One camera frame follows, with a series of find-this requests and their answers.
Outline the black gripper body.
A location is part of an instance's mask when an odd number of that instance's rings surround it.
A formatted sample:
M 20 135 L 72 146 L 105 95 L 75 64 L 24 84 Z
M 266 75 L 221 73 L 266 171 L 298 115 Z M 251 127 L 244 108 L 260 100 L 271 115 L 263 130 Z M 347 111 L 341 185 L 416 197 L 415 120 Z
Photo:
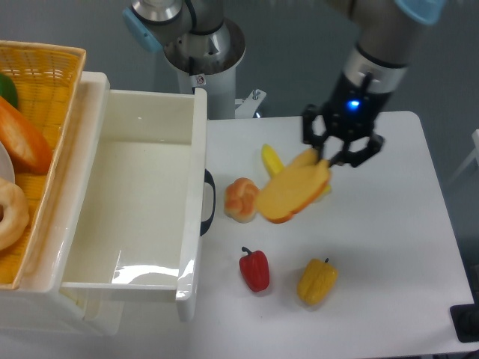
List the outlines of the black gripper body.
M 355 85 L 345 74 L 341 74 L 332 95 L 322 107 L 329 136 L 352 143 L 376 135 L 376 118 L 391 94 L 374 93 L 374 80 L 373 73 L 367 72 L 360 78 L 359 85 Z

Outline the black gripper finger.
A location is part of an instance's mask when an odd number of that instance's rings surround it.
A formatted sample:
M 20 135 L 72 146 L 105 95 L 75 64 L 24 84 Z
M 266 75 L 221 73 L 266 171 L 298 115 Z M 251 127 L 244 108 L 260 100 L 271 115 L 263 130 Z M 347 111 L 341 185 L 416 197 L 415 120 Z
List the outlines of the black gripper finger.
M 376 133 L 373 133 L 368 138 L 365 147 L 358 151 L 350 150 L 351 143 L 345 142 L 341 150 L 330 158 L 329 167 L 349 165 L 352 168 L 357 168 L 378 154 L 384 143 L 385 139 Z
M 302 112 L 302 143 L 310 145 L 317 151 L 317 158 L 323 159 L 325 142 L 329 138 L 329 133 L 325 129 L 321 135 L 314 131 L 314 122 L 318 116 L 323 116 L 322 109 L 316 105 L 306 105 Z

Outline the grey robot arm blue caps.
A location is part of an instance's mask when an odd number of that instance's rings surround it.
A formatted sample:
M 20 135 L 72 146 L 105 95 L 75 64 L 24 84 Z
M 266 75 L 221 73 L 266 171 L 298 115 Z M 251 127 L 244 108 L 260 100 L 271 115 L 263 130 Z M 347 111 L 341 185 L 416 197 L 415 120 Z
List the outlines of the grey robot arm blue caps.
M 438 22 L 443 1 L 332 1 L 361 28 L 332 95 L 302 112 L 302 140 L 321 153 L 342 141 L 330 165 L 358 167 L 384 143 L 375 121 L 409 68 L 412 53 Z M 132 1 L 123 10 L 130 34 L 149 52 L 163 52 L 181 93 L 207 92 L 210 118 L 235 115 L 236 68 L 245 54 L 240 27 L 221 1 Z

